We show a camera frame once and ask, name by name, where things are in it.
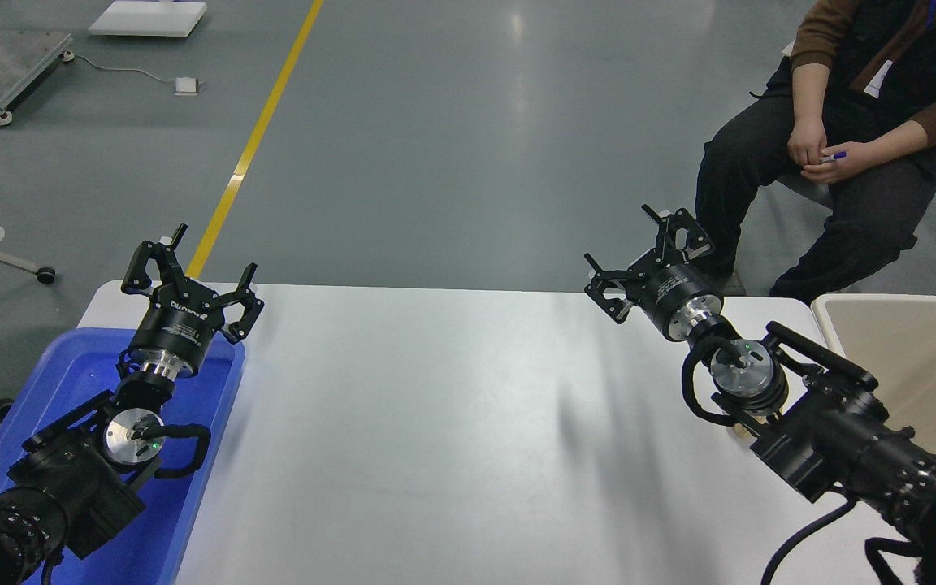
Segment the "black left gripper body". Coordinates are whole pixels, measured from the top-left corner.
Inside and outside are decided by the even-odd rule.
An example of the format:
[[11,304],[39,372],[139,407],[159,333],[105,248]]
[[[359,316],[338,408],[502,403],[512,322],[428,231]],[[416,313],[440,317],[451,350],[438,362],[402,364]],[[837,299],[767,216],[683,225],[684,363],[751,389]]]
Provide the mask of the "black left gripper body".
[[218,293],[200,283],[179,289],[162,283],[149,293],[149,307],[132,338],[130,354],[164,351],[198,369],[205,361],[215,331],[223,323],[222,310],[213,305]]

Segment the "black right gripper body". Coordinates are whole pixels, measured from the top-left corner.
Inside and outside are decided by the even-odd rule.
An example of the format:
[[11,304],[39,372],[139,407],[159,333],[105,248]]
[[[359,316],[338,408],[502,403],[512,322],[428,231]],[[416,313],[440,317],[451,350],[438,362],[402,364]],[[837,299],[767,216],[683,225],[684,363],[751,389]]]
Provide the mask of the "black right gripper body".
[[643,282],[638,305],[665,338],[688,338],[699,323],[723,310],[723,296],[691,264],[654,271]]

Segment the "person's right hand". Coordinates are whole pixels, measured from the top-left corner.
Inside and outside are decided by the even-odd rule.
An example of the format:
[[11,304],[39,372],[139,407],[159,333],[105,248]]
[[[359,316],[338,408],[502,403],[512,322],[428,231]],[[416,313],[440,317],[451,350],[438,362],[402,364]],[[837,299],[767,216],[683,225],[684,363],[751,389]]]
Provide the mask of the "person's right hand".
[[787,142],[792,162],[798,167],[821,164],[824,148],[827,148],[827,132],[821,118],[796,118]]

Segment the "person's left hand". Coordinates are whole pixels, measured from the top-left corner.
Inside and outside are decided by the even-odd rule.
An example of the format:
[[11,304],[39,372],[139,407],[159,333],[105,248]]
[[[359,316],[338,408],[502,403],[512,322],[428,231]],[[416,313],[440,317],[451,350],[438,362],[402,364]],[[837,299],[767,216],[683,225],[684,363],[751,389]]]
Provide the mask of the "person's left hand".
[[822,150],[821,164],[801,167],[801,176],[813,183],[830,185],[842,182],[873,163],[872,145],[869,143],[842,143]]

